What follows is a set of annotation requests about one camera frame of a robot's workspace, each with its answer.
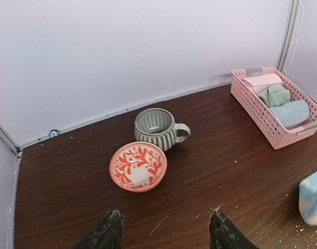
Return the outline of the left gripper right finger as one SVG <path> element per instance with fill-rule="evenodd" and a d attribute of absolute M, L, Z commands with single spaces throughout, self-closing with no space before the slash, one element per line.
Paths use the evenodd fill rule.
<path fill-rule="evenodd" d="M 219 209 L 215 209 L 209 224 L 210 249 L 258 249 Z"/>

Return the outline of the blue patterned towel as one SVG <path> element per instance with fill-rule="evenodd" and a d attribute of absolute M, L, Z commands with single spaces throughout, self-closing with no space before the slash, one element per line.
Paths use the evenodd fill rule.
<path fill-rule="evenodd" d="M 299 212 L 306 224 L 317 226 L 317 171 L 299 184 Z"/>

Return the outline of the pink plastic basket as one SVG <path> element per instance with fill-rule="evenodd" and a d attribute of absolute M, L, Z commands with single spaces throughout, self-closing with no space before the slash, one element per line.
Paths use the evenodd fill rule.
<path fill-rule="evenodd" d="M 257 96 L 253 87 L 245 79 L 247 77 L 267 76 L 276 74 L 282 80 L 282 86 L 290 91 L 291 101 L 304 101 L 308 108 L 308 118 L 299 124 L 287 127 L 281 121 L 283 118 L 292 117 L 292 112 L 301 109 L 295 108 L 269 108 Z M 274 149 L 280 149 L 314 135 L 317 131 L 317 103 L 304 93 L 296 84 L 284 74 L 272 67 L 258 67 L 232 70 L 231 94 L 253 119 L 266 139 Z"/>

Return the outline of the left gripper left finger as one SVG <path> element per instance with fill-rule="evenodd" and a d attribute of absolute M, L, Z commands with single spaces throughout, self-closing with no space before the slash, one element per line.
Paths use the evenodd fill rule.
<path fill-rule="evenodd" d="M 103 220 L 74 248 L 121 248 L 124 216 L 119 210 L 107 213 Z"/>

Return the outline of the light blue towel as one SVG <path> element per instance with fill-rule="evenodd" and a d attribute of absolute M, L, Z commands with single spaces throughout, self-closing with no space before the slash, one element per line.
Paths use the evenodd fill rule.
<path fill-rule="evenodd" d="M 277 107 L 269 108 L 286 129 L 299 126 L 309 118 L 309 106 L 306 101 L 291 101 Z"/>

